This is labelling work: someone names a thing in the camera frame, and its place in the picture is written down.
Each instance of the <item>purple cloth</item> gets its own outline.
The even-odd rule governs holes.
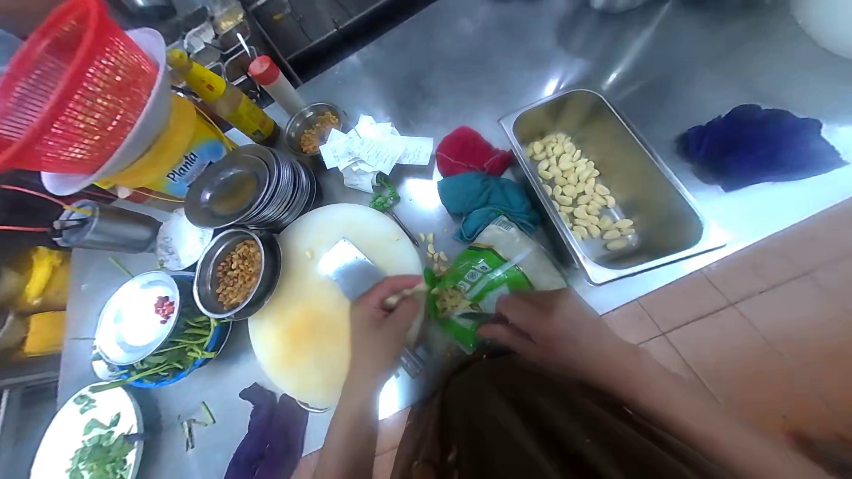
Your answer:
[[[296,400],[258,383],[239,397],[251,403],[249,430],[227,465],[225,479],[287,479],[293,475],[305,442],[308,411]]]
[[[702,180],[725,191],[801,180],[846,165],[822,137],[819,120],[758,105],[740,105],[690,128],[678,137],[677,146]]]

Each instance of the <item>red plastic basket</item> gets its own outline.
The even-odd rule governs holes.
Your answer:
[[[0,78],[0,170],[97,171],[133,129],[158,66],[101,0],[68,0]]]

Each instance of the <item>hand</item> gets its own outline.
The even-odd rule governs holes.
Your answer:
[[[405,347],[406,333],[423,309],[423,302],[415,293],[403,297],[392,311],[384,309],[383,303],[422,282],[423,278],[416,275],[390,276],[352,303],[349,377],[357,384],[378,388],[393,373]]]
[[[621,380],[636,353],[572,289],[503,296],[497,312],[509,325],[484,325],[478,331],[481,338],[600,387]]]

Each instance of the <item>blue cloth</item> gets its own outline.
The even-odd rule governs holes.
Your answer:
[[[302,458],[308,411],[295,399],[258,383],[240,391],[251,403],[249,430],[227,465],[224,479],[280,479],[290,477]]]
[[[532,234],[541,219],[524,190],[515,182],[478,171],[461,173],[438,182],[440,202],[450,214],[462,215],[456,240],[470,243],[494,221],[506,215],[519,228]]]
[[[821,132],[819,120],[740,105],[689,129],[678,137],[677,146],[702,180],[733,191],[762,182],[801,180],[846,165]]]

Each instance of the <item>stainless steel tray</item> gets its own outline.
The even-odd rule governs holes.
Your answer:
[[[545,232],[557,248],[565,249],[557,251],[557,256],[569,253],[593,284],[725,245],[722,230],[700,213],[668,167],[595,91],[561,92],[506,115],[499,123],[518,158],[516,176],[525,183],[533,205],[550,219],[545,221]],[[571,136],[584,156],[595,162],[603,184],[618,201],[614,219],[629,217],[634,221],[636,234],[630,236],[628,247],[610,251],[602,239],[578,241],[559,217],[538,178],[535,162],[525,153],[529,142],[558,132]]]

